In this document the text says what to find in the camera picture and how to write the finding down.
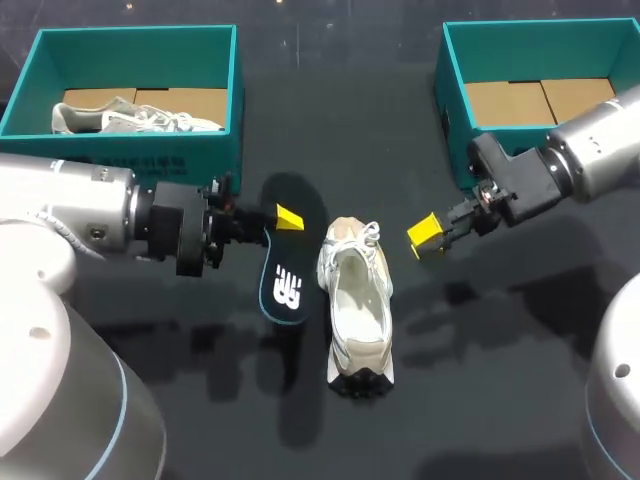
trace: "white sneaker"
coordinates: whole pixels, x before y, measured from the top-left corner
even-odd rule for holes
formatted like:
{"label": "white sneaker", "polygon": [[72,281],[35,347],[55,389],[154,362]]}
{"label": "white sneaker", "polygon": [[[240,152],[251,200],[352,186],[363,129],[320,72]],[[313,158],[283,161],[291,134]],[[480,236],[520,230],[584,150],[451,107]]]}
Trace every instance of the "white sneaker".
{"label": "white sneaker", "polygon": [[224,130],[209,120],[187,113],[165,112],[150,105],[134,105],[115,97],[101,108],[75,108],[66,103],[53,107],[53,133],[208,132]]}
{"label": "white sneaker", "polygon": [[327,381],[356,397],[386,393],[394,383],[393,284],[379,239],[376,222],[338,218],[318,257],[318,285],[329,294],[333,330]]}

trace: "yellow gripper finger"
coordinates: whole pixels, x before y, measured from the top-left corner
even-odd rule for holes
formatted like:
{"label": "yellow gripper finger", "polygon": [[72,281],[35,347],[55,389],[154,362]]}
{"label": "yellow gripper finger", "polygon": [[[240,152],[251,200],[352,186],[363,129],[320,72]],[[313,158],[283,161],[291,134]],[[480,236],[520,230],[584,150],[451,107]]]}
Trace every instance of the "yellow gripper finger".
{"label": "yellow gripper finger", "polygon": [[282,205],[277,205],[276,230],[304,230],[304,220]]}
{"label": "yellow gripper finger", "polygon": [[433,241],[444,235],[444,231],[438,221],[438,217],[432,212],[429,216],[407,230],[407,235],[409,235],[413,254],[417,259],[420,259],[420,255],[418,255],[419,247],[426,242]]}

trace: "new balance logo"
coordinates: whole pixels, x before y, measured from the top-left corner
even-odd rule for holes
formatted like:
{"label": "new balance logo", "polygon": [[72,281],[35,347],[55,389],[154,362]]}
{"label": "new balance logo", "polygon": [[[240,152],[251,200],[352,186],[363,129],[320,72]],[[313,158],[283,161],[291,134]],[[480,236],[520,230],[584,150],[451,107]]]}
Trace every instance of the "new balance logo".
{"label": "new balance logo", "polygon": [[302,279],[291,275],[291,272],[287,272],[280,265],[276,267],[276,274],[279,278],[276,278],[273,284],[273,298],[280,305],[297,310],[300,306],[300,292],[298,290],[302,286]]}

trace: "open cardboard box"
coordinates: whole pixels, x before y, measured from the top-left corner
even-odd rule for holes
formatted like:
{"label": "open cardboard box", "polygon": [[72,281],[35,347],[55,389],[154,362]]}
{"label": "open cardboard box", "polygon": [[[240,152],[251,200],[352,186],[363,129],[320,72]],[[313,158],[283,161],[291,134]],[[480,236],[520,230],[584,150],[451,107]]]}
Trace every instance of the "open cardboard box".
{"label": "open cardboard box", "polygon": [[114,97],[136,105],[151,105],[172,113],[211,120],[225,127],[226,88],[88,88],[66,90],[62,101],[76,108],[100,108]]}
{"label": "open cardboard box", "polygon": [[467,147],[493,134],[514,155],[550,129],[640,84],[633,18],[446,22],[434,92],[456,183],[471,189]]}
{"label": "open cardboard box", "polygon": [[[56,103],[99,108],[116,96],[223,130],[51,133]],[[145,185],[207,185],[228,173],[239,193],[243,112],[233,25],[43,29],[0,121],[0,152],[131,168]]]}

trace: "shoelace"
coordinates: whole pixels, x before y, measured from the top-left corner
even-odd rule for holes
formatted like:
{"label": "shoelace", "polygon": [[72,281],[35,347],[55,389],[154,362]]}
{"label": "shoelace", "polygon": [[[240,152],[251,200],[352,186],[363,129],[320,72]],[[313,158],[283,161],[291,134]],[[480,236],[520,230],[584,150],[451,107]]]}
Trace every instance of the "shoelace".
{"label": "shoelace", "polygon": [[170,113],[162,110],[158,110],[150,116],[145,110],[141,110],[136,113],[136,116],[144,122],[143,125],[138,127],[139,130],[159,128],[165,132],[189,131],[191,130],[191,120],[193,118],[188,113]]}
{"label": "shoelace", "polygon": [[327,259],[329,265],[332,268],[336,268],[338,265],[337,255],[345,250],[356,250],[367,263],[367,277],[368,280],[372,280],[373,275],[373,259],[376,255],[378,247],[378,241],[380,240],[380,226],[377,222],[370,222],[364,226],[362,230],[358,232],[356,238],[348,240],[330,241],[327,240],[331,246],[329,250],[329,258]]}

